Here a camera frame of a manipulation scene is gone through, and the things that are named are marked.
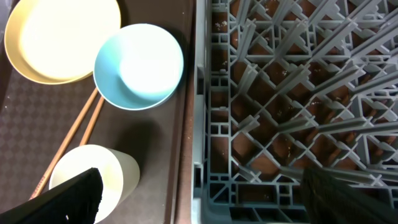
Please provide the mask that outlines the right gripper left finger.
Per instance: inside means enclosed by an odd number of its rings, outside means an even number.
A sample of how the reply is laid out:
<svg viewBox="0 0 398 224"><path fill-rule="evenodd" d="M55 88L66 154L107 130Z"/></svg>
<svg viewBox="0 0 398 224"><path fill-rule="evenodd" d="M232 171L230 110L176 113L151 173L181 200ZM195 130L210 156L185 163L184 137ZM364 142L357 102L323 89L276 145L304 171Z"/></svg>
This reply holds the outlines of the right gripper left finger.
<svg viewBox="0 0 398 224"><path fill-rule="evenodd" d="M1 224L94 224L102 199L103 181L90 168L1 214Z"/></svg>

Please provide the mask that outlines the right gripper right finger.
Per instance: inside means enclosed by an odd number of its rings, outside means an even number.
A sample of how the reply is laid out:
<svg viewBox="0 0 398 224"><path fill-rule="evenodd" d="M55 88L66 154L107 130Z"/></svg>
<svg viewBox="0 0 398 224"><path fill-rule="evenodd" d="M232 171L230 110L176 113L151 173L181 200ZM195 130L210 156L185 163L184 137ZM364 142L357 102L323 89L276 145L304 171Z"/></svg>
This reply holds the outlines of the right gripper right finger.
<svg viewBox="0 0 398 224"><path fill-rule="evenodd" d="M321 169L303 171L300 192L310 223L397 224L397 211Z"/></svg>

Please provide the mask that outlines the pale green cup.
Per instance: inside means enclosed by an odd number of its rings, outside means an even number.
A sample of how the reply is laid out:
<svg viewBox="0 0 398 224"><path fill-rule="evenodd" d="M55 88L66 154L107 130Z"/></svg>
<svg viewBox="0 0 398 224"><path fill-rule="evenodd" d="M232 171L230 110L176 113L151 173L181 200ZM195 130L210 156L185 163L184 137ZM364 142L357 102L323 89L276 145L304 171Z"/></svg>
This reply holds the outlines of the pale green cup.
<svg viewBox="0 0 398 224"><path fill-rule="evenodd" d="M90 168L99 170L103 182L102 199L95 217L95 222L99 223L137 187L140 168L126 153L94 144L78 146L57 162L50 176L49 189Z"/></svg>

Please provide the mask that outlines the light blue bowl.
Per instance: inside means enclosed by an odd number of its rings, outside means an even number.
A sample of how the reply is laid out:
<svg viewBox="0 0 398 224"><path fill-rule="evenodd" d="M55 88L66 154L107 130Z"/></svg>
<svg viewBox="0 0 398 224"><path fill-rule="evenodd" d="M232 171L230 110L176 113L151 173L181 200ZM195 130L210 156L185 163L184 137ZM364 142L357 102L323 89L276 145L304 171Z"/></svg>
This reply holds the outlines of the light blue bowl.
<svg viewBox="0 0 398 224"><path fill-rule="evenodd" d="M123 27L100 48L93 80L115 107L140 111L166 102L184 70L182 48L167 30L153 24Z"/></svg>

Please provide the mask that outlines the grey dishwasher rack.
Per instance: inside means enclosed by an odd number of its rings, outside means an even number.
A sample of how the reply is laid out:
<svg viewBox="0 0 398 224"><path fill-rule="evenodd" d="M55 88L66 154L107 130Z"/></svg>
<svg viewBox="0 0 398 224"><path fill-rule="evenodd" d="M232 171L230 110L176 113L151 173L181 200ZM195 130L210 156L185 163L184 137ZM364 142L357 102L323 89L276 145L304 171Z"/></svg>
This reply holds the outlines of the grey dishwasher rack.
<svg viewBox="0 0 398 224"><path fill-rule="evenodd" d="M192 223L307 223L304 169L397 208L397 0L197 2Z"/></svg>

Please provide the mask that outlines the right wooden chopstick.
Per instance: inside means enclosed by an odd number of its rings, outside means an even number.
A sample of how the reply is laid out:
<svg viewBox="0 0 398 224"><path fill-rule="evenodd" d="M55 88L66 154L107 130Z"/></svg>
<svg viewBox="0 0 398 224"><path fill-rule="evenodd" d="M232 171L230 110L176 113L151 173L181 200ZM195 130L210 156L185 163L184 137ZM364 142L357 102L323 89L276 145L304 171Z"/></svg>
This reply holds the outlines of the right wooden chopstick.
<svg viewBox="0 0 398 224"><path fill-rule="evenodd" d="M101 96L100 99L97 102L97 105L95 107L95 110L93 112L93 114L91 115L91 118L89 120L89 123L85 129L85 132L83 134L83 137L80 141L80 146L83 146L85 144L87 144L88 140L90 139L91 133L94 129L94 126L96 124L96 121L98 119L98 116L101 112L101 109L103 107L103 103L104 103L104 98Z"/></svg>

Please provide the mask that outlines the wooden chopstick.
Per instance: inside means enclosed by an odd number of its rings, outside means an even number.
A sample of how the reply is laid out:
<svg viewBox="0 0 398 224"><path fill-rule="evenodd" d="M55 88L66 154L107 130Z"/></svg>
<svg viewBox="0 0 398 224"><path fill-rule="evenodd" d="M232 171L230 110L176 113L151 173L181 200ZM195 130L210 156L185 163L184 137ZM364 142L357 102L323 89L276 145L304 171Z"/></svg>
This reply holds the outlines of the wooden chopstick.
<svg viewBox="0 0 398 224"><path fill-rule="evenodd" d="M98 119L98 116L101 112L101 109L103 107L103 103L104 103L104 98L101 96L100 99L97 102L97 105L95 107L95 110L93 112L93 114L91 115L91 118L89 120L89 123L85 129L85 132L83 134L83 137L80 141L80 146L83 146L85 144L87 144L88 140L90 139L91 133L94 129L94 126L96 124L96 121Z"/></svg>
<svg viewBox="0 0 398 224"><path fill-rule="evenodd" d="M77 129L79 128L81 122L83 121L83 118L87 114L90 106L94 102L97 94L98 94L98 90L95 88L93 90L93 92L91 93L90 97L87 99L87 101L86 101L85 105L83 106L83 108L81 109L80 113L76 117L76 120L72 124L71 128L67 132L67 135L65 136L64 140L62 141L62 143L61 143L59 149L57 150L56 154L54 155L51 163L47 167L47 169L44 172L42 178L40 179L39 183L37 184L35 190L33 191L32 195L30 196L30 198L29 198L30 200L32 200L33 198L35 198L38 195L40 195L41 192L43 191L45 185L47 184L47 182L48 182L48 180L50 178L50 175L51 175L53 169L55 168L55 165L60 160L60 158L62 157L62 155L65 152L66 148L68 147L70 141L74 137Z"/></svg>

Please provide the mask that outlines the brown serving tray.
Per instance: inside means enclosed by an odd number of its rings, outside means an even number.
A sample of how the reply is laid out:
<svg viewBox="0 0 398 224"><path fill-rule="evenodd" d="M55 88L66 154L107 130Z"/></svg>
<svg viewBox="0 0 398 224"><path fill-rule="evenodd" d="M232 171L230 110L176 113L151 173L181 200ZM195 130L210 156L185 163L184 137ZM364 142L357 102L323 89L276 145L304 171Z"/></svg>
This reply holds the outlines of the brown serving tray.
<svg viewBox="0 0 398 224"><path fill-rule="evenodd" d="M105 103L89 142L129 154L139 164L136 189L106 223L171 223L187 78L195 32L195 1L120 1L122 24L149 23L168 30L184 54L184 74L165 103L127 111ZM34 83L1 54L1 211L32 195L67 132L95 89L92 78L64 85Z"/></svg>

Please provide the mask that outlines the left wooden chopstick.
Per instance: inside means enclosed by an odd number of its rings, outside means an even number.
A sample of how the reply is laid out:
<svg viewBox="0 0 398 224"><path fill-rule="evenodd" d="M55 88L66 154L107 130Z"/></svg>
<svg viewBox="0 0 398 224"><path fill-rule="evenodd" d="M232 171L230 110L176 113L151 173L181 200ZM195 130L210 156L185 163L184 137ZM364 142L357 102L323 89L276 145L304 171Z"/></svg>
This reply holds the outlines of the left wooden chopstick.
<svg viewBox="0 0 398 224"><path fill-rule="evenodd" d="M51 175L53 169L55 168L55 165L60 160L60 158L62 157L62 155L65 152L66 148L68 147L70 141L74 137L77 129L79 128L81 122L83 121L83 118L87 114L90 106L94 102L97 94L98 94L98 90L95 88L93 90L93 92L91 93L90 97L87 99L87 101L86 101L85 105L83 106L83 108L81 109L80 113L76 117L76 120L72 124L71 128L67 132L67 135L65 136L64 140L62 141L62 143L61 143L59 149L57 150L56 154L54 155L51 163L47 167L47 169L44 172L42 178L40 179L39 183L37 184L35 190L33 191L32 195L30 196L30 198L29 198L30 200L32 200L33 198L35 198L38 195L40 195L41 192L43 191L45 185L47 184L47 182L48 182L48 180L50 178L50 175Z"/></svg>

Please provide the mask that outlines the yellow plate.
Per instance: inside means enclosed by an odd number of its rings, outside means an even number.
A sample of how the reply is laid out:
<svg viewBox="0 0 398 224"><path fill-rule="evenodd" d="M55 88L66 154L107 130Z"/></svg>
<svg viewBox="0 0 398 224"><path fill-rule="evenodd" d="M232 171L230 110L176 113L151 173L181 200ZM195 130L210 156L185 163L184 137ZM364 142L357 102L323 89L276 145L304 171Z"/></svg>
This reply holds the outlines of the yellow plate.
<svg viewBox="0 0 398 224"><path fill-rule="evenodd" d="M120 27L116 0L21 0L8 18L4 47L23 77L71 83L91 75L99 49Z"/></svg>

